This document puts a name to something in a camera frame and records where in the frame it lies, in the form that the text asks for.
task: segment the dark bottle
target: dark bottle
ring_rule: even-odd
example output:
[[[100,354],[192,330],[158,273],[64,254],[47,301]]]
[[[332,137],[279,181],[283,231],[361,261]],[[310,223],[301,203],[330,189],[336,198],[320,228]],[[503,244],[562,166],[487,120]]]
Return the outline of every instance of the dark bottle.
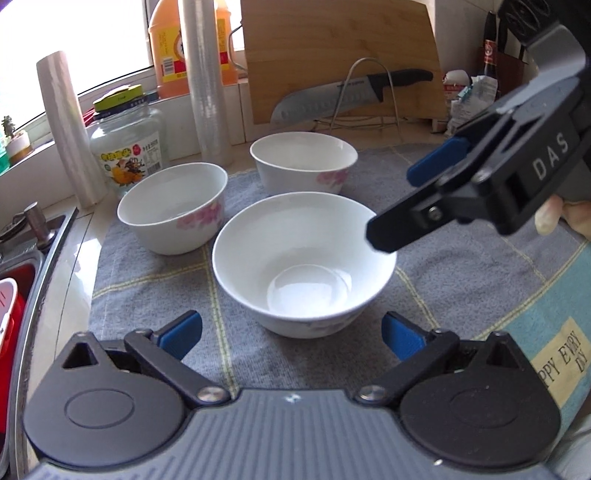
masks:
[[[484,67],[482,75],[496,79],[496,14],[488,12],[484,27]]]

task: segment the plastic wrap roll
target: plastic wrap roll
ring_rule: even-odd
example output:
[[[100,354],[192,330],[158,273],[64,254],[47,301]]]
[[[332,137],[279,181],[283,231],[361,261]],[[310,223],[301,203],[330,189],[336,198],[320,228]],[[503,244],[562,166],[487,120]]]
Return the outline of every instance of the plastic wrap roll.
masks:
[[[107,194],[105,175],[90,152],[89,137],[74,92],[66,54],[57,51],[37,62],[37,76],[53,140],[80,207]]]
[[[178,0],[187,79],[203,161],[231,163],[213,0]]]

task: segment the bottle label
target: bottle label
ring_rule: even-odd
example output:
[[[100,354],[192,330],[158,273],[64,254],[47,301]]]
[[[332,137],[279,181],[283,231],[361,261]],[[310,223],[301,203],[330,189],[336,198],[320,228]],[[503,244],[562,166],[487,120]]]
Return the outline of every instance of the bottle label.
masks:
[[[181,29],[178,27],[163,28],[158,30],[154,36],[156,43],[155,50],[158,58],[158,68],[162,73],[162,81],[172,82],[187,77],[187,66],[185,64],[183,39]]]
[[[117,187],[130,187],[162,170],[158,132],[116,150],[99,154],[101,166]]]
[[[226,36],[226,21],[223,18],[217,20],[217,44],[220,51],[220,66],[222,70],[230,69],[230,57],[228,56],[228,41]]]
[[[484,43],[484,63],[496,66],[496,42],[486,40]]]

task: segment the orange bottle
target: orange bottle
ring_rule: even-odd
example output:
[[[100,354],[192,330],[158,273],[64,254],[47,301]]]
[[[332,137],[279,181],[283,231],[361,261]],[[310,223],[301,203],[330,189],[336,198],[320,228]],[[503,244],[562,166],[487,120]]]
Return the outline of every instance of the orange bottle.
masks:
[[[217,46],[220,54],[220,68],[222,70],[222,84],[236,85],[238,83],[238,70],[230,62],[230,49],[234,53],[232,40],[228,42],[228,35],[232,31],[230,27],[230,10],[226,0],[216,0],[216,26]]]
[[[189,94],[178,0],[160,0],[148,27],[160,98]]]

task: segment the cutting board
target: cutting board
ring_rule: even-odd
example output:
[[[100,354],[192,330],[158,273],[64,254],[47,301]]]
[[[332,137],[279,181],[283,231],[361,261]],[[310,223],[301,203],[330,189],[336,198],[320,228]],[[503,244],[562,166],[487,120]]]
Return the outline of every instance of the cutting board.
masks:
[[[398,112],[445,119],[443,75],[427,7],[413,0],[242,0],[248,83],[255,124],[266,124],[287,94],[343,81],[359,58],[380,59],[390,70],[421,68],[434,74],[395,90]],[[383,72],[360,64],[353,77]],[[385,102],[347,115],[391,116]]]

